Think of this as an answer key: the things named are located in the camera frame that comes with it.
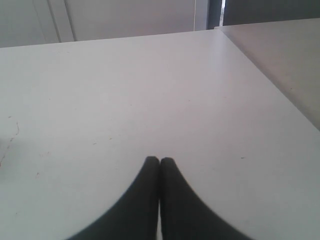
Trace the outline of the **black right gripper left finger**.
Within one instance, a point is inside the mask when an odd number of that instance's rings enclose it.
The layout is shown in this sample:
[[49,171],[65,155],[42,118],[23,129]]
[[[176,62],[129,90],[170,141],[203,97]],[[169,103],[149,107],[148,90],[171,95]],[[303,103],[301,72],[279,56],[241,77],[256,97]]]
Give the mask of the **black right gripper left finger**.
[[138,175],[101,217],[71,240],[155,240],[159,213],[160,161],[148,156]]

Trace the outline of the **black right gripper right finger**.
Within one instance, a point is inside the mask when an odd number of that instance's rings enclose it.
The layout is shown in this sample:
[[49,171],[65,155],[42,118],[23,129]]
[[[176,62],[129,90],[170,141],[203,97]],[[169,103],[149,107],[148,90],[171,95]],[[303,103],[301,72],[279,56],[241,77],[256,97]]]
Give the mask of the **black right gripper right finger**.
[[174,159],[160,161],[159,203],[164,240],[248,240],[193,191]]

